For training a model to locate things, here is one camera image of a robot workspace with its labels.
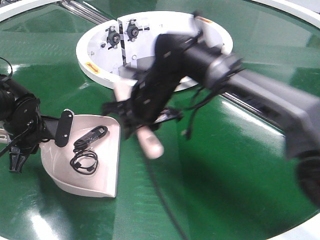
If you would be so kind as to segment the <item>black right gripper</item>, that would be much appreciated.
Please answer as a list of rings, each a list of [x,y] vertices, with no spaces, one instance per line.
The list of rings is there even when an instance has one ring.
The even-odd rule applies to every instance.
[[[141,125],[151,125],[158,130],[161,124],[183,117],[180,109],[165,107],[172,97],[182,73],[183,53],[192,46],[193,38],[183,34],[160,34],[154,45],[152,66],[134,85],[130,99],[105,102],[101,106],[103,115],[132,115]]]

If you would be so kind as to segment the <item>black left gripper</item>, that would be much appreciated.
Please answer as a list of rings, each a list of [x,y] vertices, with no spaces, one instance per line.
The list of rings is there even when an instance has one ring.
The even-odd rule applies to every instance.
[[[33,147],[40,142],[54,140],[58,147],[65,147],[70,138],[74,113],[65,109],[60,118],[40,113],[40,99],[32,93],[15,96],[3,93],[3,128],[10,142],[3,149],[9,151],[9,171],[21,173]]]

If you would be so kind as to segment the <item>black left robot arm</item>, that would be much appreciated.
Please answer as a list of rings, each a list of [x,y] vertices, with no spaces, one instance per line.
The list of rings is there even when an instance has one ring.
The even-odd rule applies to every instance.
[[[59,118],[42,115],[40,99],[12,79],[13,67],[8,64],[9,74],[0,75],[0,122],[5,140],[8,141],[0,155],[9,153],[9,171],[21,173],[28,157],[35,154],[40,143],[51,140],[62,148],[67,145],[74,121],[74,113],[65,109]]]

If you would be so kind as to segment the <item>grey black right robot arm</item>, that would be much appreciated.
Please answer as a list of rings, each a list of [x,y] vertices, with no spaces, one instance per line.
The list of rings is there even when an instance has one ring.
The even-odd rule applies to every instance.
[[[128,67],[136,83],[126,100],[106,102],[102,113],[119,115],[126,134],[138,128],[156,128],[160,123],[181,119],[178,109],[167,106],[183,77],[190,77],[208,96],[193,105],[196,112],[215,96],[236,91],[267,109],[267,118],[285,134],[286,157],[299,158],[299,186],[315,204],[320,203],[320,99],[272,78],[242,68],[241,59],[209,47],[198,36],[163,33],[157,36],[155,59],[147,70]]]

